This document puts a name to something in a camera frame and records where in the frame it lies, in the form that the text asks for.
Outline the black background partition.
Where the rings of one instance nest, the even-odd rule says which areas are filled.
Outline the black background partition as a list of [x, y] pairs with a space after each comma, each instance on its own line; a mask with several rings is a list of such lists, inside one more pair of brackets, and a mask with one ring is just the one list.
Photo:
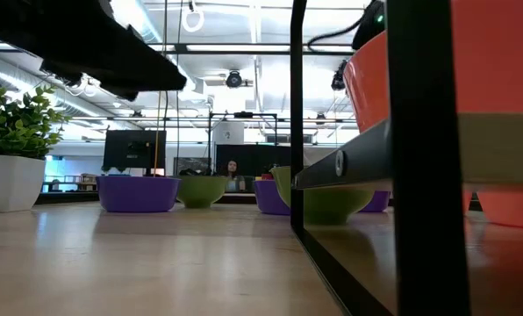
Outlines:
[[227, 175], [230, 161], [237, 165], [238, 176], [261, 176], [277, 167], [290, 166], [290, 148], [274, 145], [217, 145], [215, 170]]

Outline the background storage shelf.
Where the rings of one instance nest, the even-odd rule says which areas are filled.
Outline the background storage shelf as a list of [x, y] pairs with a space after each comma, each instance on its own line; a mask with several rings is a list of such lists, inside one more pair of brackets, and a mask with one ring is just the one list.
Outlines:
[[45, 176], [41, 191], [43, 193], [95, 192], [97, 191], [97, 175]]

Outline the white plant pot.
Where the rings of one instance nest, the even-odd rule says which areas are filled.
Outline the white plant pot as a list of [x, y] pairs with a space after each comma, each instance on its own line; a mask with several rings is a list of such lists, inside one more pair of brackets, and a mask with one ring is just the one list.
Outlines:
[[0, 212], [30, 210], [41, 191], [45, 162], [0, 155]]

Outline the orange plastic mini bowl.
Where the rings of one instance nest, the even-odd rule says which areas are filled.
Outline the orange plastic mini bowl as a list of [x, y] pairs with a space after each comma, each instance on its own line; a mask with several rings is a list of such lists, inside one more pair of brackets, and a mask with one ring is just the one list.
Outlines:
[[523, 190], [480, 190], [476, 194], [491, 223], [523, 227]]
[[[456, 109], [523, 112], [523, 0], [451, 0], [451, 10]], [[390, 110], [384, 18], [373, 17], [377, 30], [360, 26], [343, 74], [361, 131]]]

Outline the green artificial plant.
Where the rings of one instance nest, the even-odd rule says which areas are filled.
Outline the green artificial plant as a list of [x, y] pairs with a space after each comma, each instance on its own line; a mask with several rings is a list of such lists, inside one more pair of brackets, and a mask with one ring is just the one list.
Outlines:
[[62, 141], [62, 130], [55, 131], [53, 126], [69, 121], [69, 116], [52, 106], [55, 87], [38, 86], [19, 100], [11, 99], [7, 92], [0, 84], [0, 155], [44, 159]]

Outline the green plastic mini bowl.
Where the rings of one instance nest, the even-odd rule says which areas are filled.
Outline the green plastic mini bowl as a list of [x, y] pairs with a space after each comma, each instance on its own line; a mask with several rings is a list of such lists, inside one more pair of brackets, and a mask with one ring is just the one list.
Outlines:
[[[290, 206], [290, 167], [270, 170], [282, 201]], [[311, 225], [344, 225], [348, 217], [363, 209], [373, 198], [372, 190], [332, 187], [304, 191], [304, 222]]]
[[210, 208], [226, 192], [228, 179], [224, 176], [179, 176], [177, 200], [186, 208]]

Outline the black background stand frame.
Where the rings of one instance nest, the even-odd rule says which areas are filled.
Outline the black background stand frame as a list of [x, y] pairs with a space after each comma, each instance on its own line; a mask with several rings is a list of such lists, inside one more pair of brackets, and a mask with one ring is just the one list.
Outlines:
[[212, 112], [210, 111], [207, 117], [207, 157], [209, 159], [210, 165], [213, 167], [215, 165], [214, 156], [216, 154], [217, 145], [227, 145], [227, 144], [215, 144], [212, 138], [212, 130], [214, 126], [222, 121], [232, 121], [232, 122], [243, 122], [245, 124], [244, 130], [244, 143], [245, 145], [246, 135], [245, 131], [247, 130], [247, 123], [258, 124], [258, 129], [262, 134], [273, 134], [274, 145], [278, 145], [277, 141], [277, 132], [278, 132], [278, 123], [279, 118], [275, 113], [256, 113], [250, 111], [239, 111], [239, 112]]

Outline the black overhead crossbar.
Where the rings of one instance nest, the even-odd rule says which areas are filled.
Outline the black overhead crossbar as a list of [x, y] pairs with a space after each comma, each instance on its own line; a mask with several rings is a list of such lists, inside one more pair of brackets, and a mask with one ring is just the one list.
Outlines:
[[[245, 55], [288, 55], [290, 45], [287, 44], [148, 44], [157, 52], [168, 54], [245, 54]], [[303, 45], [303, 54], [307, 55], [351, 55], [353, 50], [349, 45]]]

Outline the black framed wooden shelf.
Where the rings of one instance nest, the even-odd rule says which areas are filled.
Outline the black framed wooden shelf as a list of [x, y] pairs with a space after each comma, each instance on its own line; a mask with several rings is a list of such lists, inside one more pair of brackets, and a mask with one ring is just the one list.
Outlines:
[[[477, 192], [523, 190], [523, 112], [456, 109], [451, 0], [384, 1], [389, 115], [293, 166], [291, 224], [345, 316], [523, 316], [523, 227]], [[383, 212], [304, 222], [304, 191], [389, 191]]]

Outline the dark background board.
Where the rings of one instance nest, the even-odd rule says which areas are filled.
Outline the dark background board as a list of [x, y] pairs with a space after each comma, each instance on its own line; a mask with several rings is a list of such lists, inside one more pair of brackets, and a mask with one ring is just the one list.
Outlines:
[[209, 159], [205, 157], [177, 157], [174, 159], [173, 174], [205, 175], [210, 167]]

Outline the black background monitor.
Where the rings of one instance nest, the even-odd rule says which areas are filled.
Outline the black background monitor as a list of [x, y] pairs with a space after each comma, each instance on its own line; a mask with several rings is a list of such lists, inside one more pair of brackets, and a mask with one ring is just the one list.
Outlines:
[[166, 163], [166, 132], [110, 130], [104, 143], [103, 170], [145, 169], [148, 176]]

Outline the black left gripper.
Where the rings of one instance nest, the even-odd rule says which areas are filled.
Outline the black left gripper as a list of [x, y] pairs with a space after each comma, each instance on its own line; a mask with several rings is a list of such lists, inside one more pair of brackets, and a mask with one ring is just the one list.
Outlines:
[[42, 68], [67, 85], [84, 75], [127, 101], [133, 90], [181, 90], [187, 78], [114, 18], [111, 0], [32, 0], [46, 33]]

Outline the person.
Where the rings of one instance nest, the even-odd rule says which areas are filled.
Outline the person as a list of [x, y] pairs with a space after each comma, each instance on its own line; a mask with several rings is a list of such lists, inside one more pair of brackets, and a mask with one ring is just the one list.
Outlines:
[[230, 160], [226, 166], [226, 192], [242, 192], [246, 190], [246, 180], [238, 174], [238, 164]]

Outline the purple plastic mini bowl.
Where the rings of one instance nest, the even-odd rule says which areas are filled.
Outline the purple plastic mini bowl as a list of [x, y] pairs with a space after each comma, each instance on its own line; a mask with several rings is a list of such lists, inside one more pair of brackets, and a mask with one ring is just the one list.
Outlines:
[[383, 212], [390, 202], [390, 192], [377, 190], [370, 202], [361, 209], [361, 212]]
[[181, 180], [172, 177], [99, 176], [99, 202], [107, 212], [169, 212]]
[[290, 215], [290, 208], [279, 195], [274, 180], [254, 181], [254, 194], [261, 213], [269, 215]]

